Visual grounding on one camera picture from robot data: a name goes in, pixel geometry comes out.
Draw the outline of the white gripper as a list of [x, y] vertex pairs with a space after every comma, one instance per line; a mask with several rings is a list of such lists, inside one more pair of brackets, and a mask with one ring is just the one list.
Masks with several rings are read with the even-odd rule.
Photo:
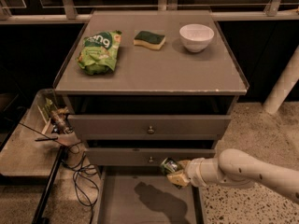
[[204, 181], [200, 170], [203, 160], [203, 158], [198, 158], [191, 161], [179, 161], [178, 164], [182, 169], [185, 169], [186, 174], [183, 170], [179, 170], [168, 174], [166, 177], [172, 184], [179, 187], [187, 187], [190, 182], [194, 187], [204, 187], [206, 182]]

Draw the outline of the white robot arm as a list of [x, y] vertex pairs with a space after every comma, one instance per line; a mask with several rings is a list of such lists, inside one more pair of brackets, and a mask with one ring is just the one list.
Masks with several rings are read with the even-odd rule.
[[216, 158], [183, 161], [166, 158], [161, 169], [179, 189], [189, 184], [194, 187], [217, 184], [247, 188], [260, 183], [294, 203], [299, 203], [298, 171], [259, 161], [238, 149], [225, 149]]

